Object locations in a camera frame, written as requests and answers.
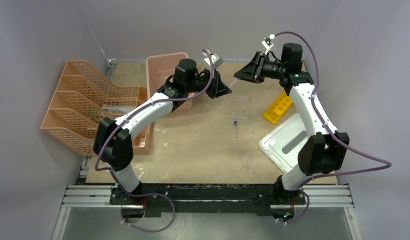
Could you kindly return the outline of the white plastic tray lid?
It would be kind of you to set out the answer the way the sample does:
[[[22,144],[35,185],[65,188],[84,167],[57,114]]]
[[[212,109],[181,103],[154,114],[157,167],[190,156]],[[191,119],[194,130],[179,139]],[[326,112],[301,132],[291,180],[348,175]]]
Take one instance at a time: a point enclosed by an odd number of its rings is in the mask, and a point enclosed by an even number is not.
[[[284,173],[297,164],[297,155],[307,141],[300,114],[295,113],[261,139],[259,147]]]

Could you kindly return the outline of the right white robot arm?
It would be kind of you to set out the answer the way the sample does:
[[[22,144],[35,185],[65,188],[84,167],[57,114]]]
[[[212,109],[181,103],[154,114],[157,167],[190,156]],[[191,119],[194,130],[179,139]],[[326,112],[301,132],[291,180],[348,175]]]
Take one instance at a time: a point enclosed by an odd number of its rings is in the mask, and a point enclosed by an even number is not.
[[[234,77],[260,84],[265,78],[276,79],[296,106],[304,123],[307,141],[299,151],[296,166],[277,178],[273,196],[281,204],[299,194],[302,184],[312,177],[325,177],[342,166],[349,136],[329,121],[319,103],[310,73],[302,71],[302,46],[285,43],[281,58],[271,61],[257,52],[252,60],[234,73]]]

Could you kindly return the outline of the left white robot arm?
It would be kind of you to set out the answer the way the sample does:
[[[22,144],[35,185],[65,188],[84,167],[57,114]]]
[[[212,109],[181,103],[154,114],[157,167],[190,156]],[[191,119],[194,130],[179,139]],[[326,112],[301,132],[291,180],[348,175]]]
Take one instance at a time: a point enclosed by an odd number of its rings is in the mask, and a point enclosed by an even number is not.
[[[209,98],[215,99],[231,93],[217,71],[222,60],[212,55],[206,61],[210,68],[198,71],[194,60],[180,60],[174,73],[167,77],[165,83],[145,103],[116,119],[105,117],[99,122],[93,145],[94,153],[98,160],[109,166],[108,170],[120,188],[124,189],[122,198],[128,204],[137,204],[142,197],[142,191],[138,188],[141,182],[131,167],[135,137],[156,120],[191,100],[189,94],[198,97],[206,93]]]

